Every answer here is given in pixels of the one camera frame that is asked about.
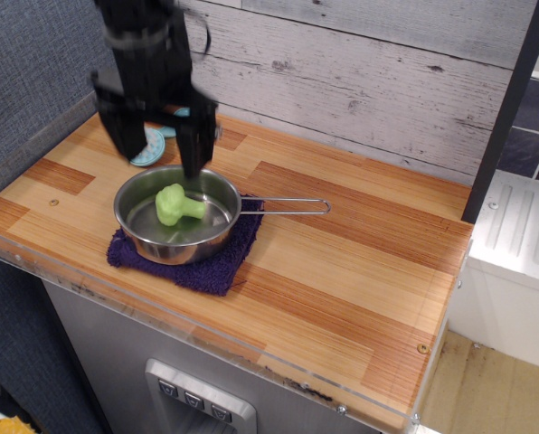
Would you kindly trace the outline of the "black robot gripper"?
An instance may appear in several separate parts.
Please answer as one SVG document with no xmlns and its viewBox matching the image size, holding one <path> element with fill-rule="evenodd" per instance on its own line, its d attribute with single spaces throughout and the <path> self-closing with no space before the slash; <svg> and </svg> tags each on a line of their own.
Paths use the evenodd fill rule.
<svg viewBox="0 0 539 434">
<path fill-rule="evenodd" d="M 116 66 L 91 75 L 100 120 L 118 152 L 133 160 L 147 145 L 144 121 L 165 108 L 191 110 L 175 125 L 184 176 L 197 177 L 213 159 L 219 136 L 216 103 L 192 83 L 185 16 L 176 1 L 96 1 Z"/>
</svg>

